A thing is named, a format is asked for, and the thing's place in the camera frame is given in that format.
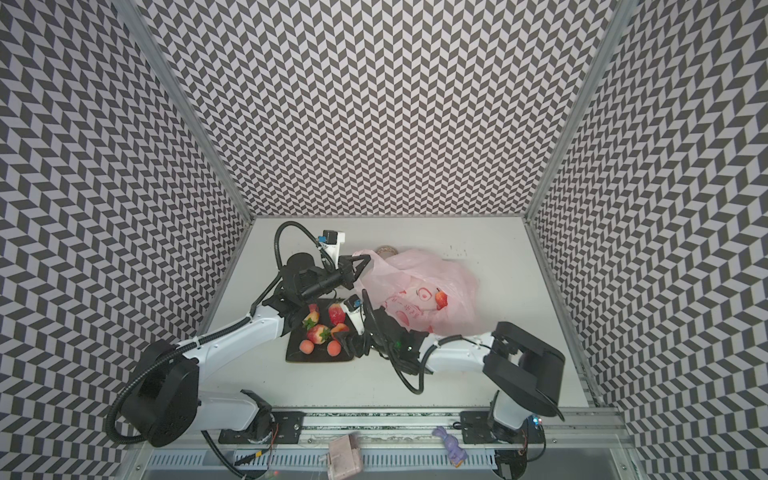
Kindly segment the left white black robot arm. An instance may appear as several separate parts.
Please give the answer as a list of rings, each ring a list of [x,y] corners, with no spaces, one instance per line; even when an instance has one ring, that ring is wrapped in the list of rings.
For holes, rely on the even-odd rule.
[[[310,236],[319,254],[282,258],[280,240],[287,228]],[[118,445],[148,442],[162,447],[188,430],[248,430],[267,421],[268,406],[258,395],[216,394],[201,386],[249,351],[297,329],[310,304],[323,295],[339,287],[353,288],[371,257],[343,255],[343,243],[339,231],[311,236],[297,221],[282,223],[273,239],[276,274],[244,317],[178,344],[150,344],[107,411],[107,437]]]

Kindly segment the pink plastic bag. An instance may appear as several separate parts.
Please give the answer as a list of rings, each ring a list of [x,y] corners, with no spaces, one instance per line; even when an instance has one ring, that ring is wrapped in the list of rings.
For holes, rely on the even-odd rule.
[[[372,250],[371,263],[354,283],[358,295],[367,294],[371,305],[408,330],[441,336],[475,335],[486,330],[476,313],[478,283],[464,265],[444,260],[419,249],[384,259]],[[448,305],[438,310],[437,290],[448,296]]]

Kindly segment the orange fake peach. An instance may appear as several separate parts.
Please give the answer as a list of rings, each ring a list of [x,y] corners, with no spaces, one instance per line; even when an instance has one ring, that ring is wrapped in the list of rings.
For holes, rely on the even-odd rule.
[[[341,352],[342,352],[342,346],[341,346],[339,341],[333,340],[333,341],[330,341],[328,343],[328,345],[327,345],[327,354],[330,357],[335,358],[335,357],[339,356],[341,354]]]
[[[315,349],[315,344],[311,340],[303,340],[299,345],[300,351],[305,355],[310,355]]]

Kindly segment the red fake strawberry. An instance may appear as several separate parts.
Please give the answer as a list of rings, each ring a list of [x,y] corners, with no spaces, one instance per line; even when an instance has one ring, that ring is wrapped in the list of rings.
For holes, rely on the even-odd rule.
[[[350,328],[349,328],[348,325],[346,325],[345,323],[340,323],[340,324],[335,325],[331,329],[331,336],[333,338],[335,338],[339,333],[348,332],[349,330],[350,330]]]
[[[322,345],[332,338],[332,333],[328,326],[318,324],[307,331],[306,337],[314,345]]]
[[[333,303],[328,307],[328,317],[332,326],[344,324],[346,321],[346,312],[342,303]]]

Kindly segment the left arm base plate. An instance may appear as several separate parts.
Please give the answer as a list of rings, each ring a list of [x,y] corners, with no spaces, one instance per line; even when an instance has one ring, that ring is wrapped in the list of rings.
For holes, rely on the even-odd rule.
[[[259,414],[245,430],[221,430],[218,442],[224,445],[298,444],[305,416],[302,411]]]

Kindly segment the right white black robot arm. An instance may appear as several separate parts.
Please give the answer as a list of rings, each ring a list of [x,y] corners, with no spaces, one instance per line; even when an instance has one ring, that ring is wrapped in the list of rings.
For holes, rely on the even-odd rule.
[[[342,336],[342,350],[356,358],[378,352],[410,393],[422,394],[426,376],[440,372],[480,372],[496,386],[483,427],[460,421],[466,443],[528,439],[542,417],[565,419],[559,406],[565,356],[519,326],[502,321],[479,336],[440,336],[405,329],[375,309],[367,292],[343,307],[355,332]]]

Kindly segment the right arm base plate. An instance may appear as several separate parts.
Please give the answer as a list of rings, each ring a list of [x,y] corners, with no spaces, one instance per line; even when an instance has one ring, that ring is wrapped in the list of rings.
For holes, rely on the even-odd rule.
[[[529,416],[520,429],[505,427],[498,422],[492,422],[488,410],[462,411],[459,420],[452,427],[459,430],[464,444],[543,444],[545,436],[538,423],[539,418]]]

